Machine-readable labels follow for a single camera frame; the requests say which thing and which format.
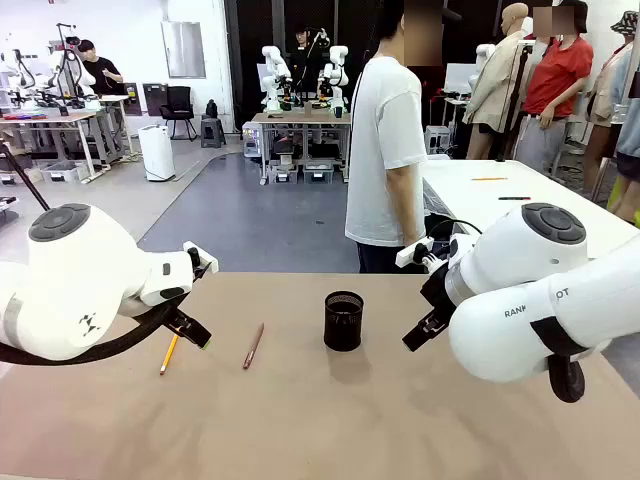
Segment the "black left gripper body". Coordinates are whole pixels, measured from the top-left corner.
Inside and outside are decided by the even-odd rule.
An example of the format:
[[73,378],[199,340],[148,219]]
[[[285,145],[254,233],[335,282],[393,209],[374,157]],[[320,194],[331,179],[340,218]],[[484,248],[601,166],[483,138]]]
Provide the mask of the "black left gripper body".
[[175,302],[165,302],[159,306],[161,324],[173,333],[190,333],[192,319],[182,312]]

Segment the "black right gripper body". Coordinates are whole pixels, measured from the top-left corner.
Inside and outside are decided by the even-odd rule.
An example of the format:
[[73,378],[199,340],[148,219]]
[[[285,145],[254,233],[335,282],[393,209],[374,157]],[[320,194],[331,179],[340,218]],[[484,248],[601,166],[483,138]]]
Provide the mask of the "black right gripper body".
[[439,321],[449,321],[455,311],[455,305],[446,292],[445,280],[449,271],[448,264],[441,265],[423,284],[420,292],[433,307],[433,313]]

